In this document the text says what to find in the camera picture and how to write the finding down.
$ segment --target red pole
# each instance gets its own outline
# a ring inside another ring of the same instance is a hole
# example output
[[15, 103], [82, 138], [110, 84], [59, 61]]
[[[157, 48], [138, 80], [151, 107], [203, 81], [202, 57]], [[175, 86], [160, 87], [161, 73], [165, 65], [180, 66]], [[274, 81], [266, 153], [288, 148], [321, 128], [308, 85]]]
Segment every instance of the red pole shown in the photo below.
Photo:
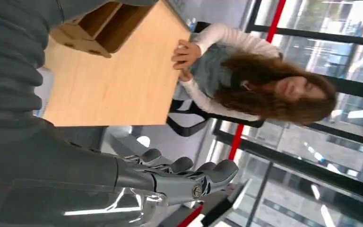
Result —
[[[277, 30], [277, 24], [279, 23], [280, 16], [282, 15], [283, 8], [285, 7], [286, 0], [279, 0], [279, 3], [276, 8], [275, 15], [273, 16], [272, 24], [270, 25], [267, 41], [272, 42], [273, 36], [275, 36]], [[229, 159], [234, 160], [234, 156], [236, 155], [236, 151], [240, 146], [240, 142], [242, 140], [244, 125], [239, 124], [237, 126], [237, 130], [232, 142], [232, 148], [230, 149]]]
[[197, 207], [190, 215], [186, 217], [177, 227], [187, 227], [191, 222], [193, 222], [194, 219], [198, 217], [198, 215], [201, 213], [202, 210], [202, 204]]

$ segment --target wooden table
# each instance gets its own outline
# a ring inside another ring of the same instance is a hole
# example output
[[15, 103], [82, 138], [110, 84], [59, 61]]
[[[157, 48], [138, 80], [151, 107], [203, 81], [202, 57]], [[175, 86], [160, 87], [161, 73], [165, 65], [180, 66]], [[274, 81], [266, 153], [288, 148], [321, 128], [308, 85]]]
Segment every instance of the wooden table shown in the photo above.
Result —
[[50, 39], [55, 82], [44, 118], [56, 126], [165, 124], [178, 79], [171, 56], [189, 35], [160, 0], [110, 59]]

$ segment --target silver robotic arm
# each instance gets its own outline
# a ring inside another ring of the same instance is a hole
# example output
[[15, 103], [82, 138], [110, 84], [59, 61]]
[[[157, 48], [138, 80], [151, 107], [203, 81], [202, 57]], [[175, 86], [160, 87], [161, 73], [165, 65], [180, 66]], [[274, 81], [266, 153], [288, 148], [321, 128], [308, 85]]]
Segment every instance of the silver robotic arm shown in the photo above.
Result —
[[[151, 185], [142, 184], [140, 188], [151, 186], [153, 192], [167, 197], [169, 205], [199, 200], [202, 196], [217, 192], [226, 187], [238, 172], [237, 165], [231, 160], [224, 160], [218, 165], [205, 163], [197, 171], [188, 171], [193, 166], [189, 158], [181, 157], [166, 165], [158, 163], [161, 156], [159, 150], [151, 149], [140, 157], [120, 158], [118, 164], [124, 162], [124, 168], [130, 168], [126, 172], [132, 173], [129, 176], [131, 182], [151, 182]], [[128, 181], [121, 180], [117, 186], [130, 185]]]

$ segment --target screw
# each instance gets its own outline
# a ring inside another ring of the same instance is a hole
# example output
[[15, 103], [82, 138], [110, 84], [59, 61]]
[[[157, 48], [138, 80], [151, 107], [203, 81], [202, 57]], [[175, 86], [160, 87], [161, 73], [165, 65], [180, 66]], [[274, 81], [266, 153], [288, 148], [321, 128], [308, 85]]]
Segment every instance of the screw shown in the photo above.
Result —
[[193, 196], [194, 197], [200, 197], [202, 195], [202, 188], [201, 185], [195, 185], [193, 187]]

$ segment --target white long-sleeve shirt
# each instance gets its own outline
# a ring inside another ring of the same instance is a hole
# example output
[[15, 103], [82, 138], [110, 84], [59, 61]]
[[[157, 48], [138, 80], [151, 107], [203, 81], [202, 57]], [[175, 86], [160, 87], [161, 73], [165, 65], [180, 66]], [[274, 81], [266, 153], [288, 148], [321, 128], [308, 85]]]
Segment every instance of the white long-sleeve shirt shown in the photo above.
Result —
[[[248, 33], [229, 28], [223, 24], [212, 24], [208, 26], [193, 42], [200, 47], [201, 55], [203, 55], [211, 45], [221, 43], [242, 52], [260, 54], [270, 58], [279, 57], [277, 48], [267, 41], [253, 37]], [[248, 121], [256, 121], [259, 119], [258, 116], [228, 110], [214, 99], [206, 96], [200, 90], [194, 79], [187, 82], [180, 81], [180, 84], [186, 89], [187, 93], [190, 95], [192, 100], [194, 100], [197, 106], [207, 113], [219, 114]]]

